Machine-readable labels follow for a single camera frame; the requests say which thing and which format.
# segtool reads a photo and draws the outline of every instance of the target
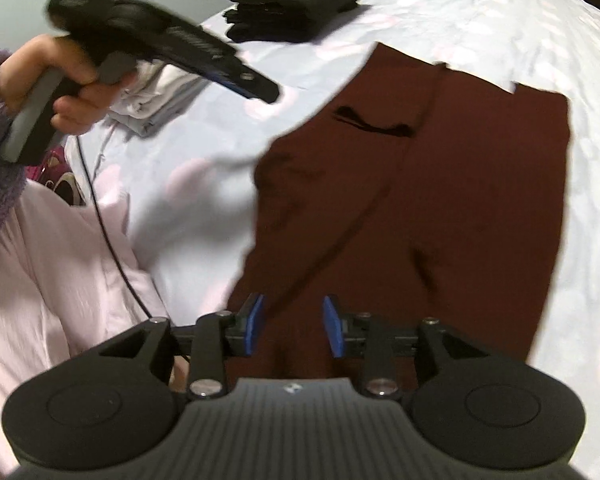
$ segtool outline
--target bed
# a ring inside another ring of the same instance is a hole
[[[101,200],[128,194],[128,235],[176,324],[217,310],[253,243],[252,172],[277,136],[307,120],[380,41],[511,89],[570,99],[564,233],[530,364],[583,399],[587,428],[573,465],[600,479],[600,11],[581,0],[362,0],[306,44],[247,43],[244,59],[283,85],[277,104],[216,84],[156,136],[110,123],[84,136]],[[205,23],[224,34],[220,15]],[[75,163],[75,144],[69,143]]]

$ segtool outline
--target black cable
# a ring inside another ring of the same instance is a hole
[[[113,246],[111,245],[111,240],[109,240],[109,235],[107,234],[106,227],[104,227],[104,222],[102,220],[102,214],[100,213],[100,206],[98,206],[96,190],[93,187],[93,182],[91,181],[91,179],[89,177],[89,168],[87,168],[87,163],[84,160],[84,153],[82,152],[82,143],[80,142],[80,137],[77,137],[75,140],[78,143],[78,155],[80,156],[80,163],[82,165],[82,170],[84,171],[84,176],[87,179],[87,183],[89,184],[89,190],[91,192],[91,200],[93,200],[93,206],[96,209],[96,216],[98,217],[98,223],[100,224],[100,228],[102,229],[102,236],[104,237],[104,241],[106,242],[107,247],[109,248],[109,253],[111,254],[111,257],[113,258],[113,261],[116,263],[116,267],[118,268],[118,270],[120,272],[120,276],[122,276],[122,280],[125,282],[126,288],[128,288],[129,292],[131,292],[131,295],[134,297],[134,300],[136,300],[136,302],[138,303],[138,305],[140,306],[142,311],[146,314],[146,316],[148,318],[151,318],[152,317],[151,313],[149,312],[147,307],[144,305],[144,303],[140,299],[140,296],[138,296],[138,293],[133,288],[133,285],[131,285],[129,278],[126,276],[125,269],[122,268],[120,259],[118,258],[116,251],[114,250]]]

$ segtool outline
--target folded clothes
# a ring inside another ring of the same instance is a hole
[[[160,107],[148,118],[136,118],[130,115],[120,114],[113,110],[109,110],[109,117],[120,124],[129,128],[133,133],[141,137],[150,137],[157,133],[158,130],[166,123],[182,114],[191,104],[193,99],[206,86],[207,81],[201,77],[190,80],[189,82],[180,85],[171,95],[166,104]]]
[[[227,36],[243,41],[289,41],[315,38],[339,13],[352,10],[357,0],[231,0],[236,9],[225,12],[233,26]]]
[[[162,61],[140,62],[138,82],[125,91],[111,110],[136,120],[144,120],[158,113],[180,90],[200,76],[185,72]]]

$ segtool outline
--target folded white clothing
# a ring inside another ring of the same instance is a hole
[[[138,82],[111,106],[121,116],[147,119],[167,104],[178,90],[199,79],[176,66],[161,61],[138,64]]]
[[[182,114],[203,90],[206,83],[208,83],[207,80],[198,78],[180,86],[173,94],[173,97],[151,117],[138,119],[129,115],[119,114],[111,109],[109,110],[109,118],[123,124],[141,137],[150,137],[156,134],[166,123],[169,123]]]

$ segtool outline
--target black folded clothing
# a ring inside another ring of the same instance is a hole
[[[300,43],[317,36],[341,12],[352,10],[357,0],[231,0],[237,9],[224,17],[233,27],[227,36],[243,41]]]

